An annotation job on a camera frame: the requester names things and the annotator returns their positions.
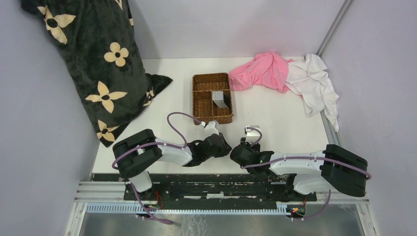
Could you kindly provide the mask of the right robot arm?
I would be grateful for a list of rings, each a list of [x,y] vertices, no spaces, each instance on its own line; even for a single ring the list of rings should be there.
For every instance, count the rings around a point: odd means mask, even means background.
[[[284,195],[291,201],[314,192],[337,191],[352,197],[364,197],[371,179],[368,162],[335,144],[323,151],[285,154],[260,151],[259,145],[238,145],[230,159],[250,174],[259,177],[289,176]]]

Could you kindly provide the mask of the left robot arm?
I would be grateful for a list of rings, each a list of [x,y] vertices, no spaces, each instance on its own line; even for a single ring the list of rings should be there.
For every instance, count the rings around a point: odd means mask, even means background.
[[[180,146],[156,137],[151,129],[145,129],[113,146],[115,160],[112,168],[131,183],[132,190],[141,199],[149,200],[154,196],[155,188],[147,168],[155,162],[194,167],[212,157],[224,157],[231,150],[222,133],[210,134],[203,140]]]

